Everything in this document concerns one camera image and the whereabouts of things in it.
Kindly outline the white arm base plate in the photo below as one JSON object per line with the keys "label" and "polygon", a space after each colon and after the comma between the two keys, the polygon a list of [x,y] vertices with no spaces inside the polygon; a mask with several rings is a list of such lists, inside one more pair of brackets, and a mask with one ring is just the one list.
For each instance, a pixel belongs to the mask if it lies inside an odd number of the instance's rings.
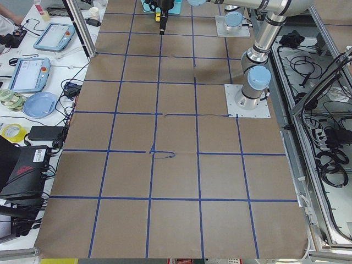
{"label": "white arm base plate", "polygon": [[250,38],[249,26],[245,25],[245,19],[238,26],[231,27],[226,24],[225,16],[215,16],[218,37]]}
{"label": "white arm base plate", "polygon": [[270,118],[270,110],[264,93],[261,98],[250,100],[242,93],[242,85],[225,84],[227,111],[230,117]]}

